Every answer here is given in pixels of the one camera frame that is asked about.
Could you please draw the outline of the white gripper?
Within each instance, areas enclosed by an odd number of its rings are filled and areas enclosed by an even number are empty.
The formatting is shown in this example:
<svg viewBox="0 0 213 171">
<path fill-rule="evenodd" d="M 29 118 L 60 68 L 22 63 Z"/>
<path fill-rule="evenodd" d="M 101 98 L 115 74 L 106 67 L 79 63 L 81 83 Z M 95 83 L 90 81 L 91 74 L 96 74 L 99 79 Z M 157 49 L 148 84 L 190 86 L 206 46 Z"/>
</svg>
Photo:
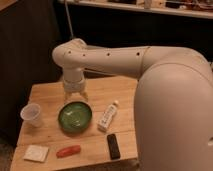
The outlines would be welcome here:
<svg viewBox="0 0 213 171">
<path fill-rule="evenodd" d="M 71 93 L 79 93 L 88 102 L 88 94 L 85 92 L 85 79 L 81 78 L 79 81 L 70 82 L 66 79 L 63 79 L 63 88 L 64 88 L 64 102 L 68 102 L 71 98 Z"/>
</svg>

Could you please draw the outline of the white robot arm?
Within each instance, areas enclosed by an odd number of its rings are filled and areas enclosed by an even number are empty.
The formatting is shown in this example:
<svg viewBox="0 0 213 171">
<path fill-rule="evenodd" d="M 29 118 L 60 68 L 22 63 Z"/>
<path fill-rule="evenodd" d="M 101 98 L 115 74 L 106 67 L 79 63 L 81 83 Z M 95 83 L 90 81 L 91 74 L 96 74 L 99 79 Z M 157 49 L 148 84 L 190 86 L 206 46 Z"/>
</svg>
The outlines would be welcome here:
<svg viewBox="0 0 213 171">
<path fill-rule="evenodd" d="M 52 52 L 64 89 L 84 90 L 85 68 L 138 80 L 134 123 L 142 171 L 213 171 L 213 71 L 184 47 L 90 49 L 81 39 Z"/>
</svg>

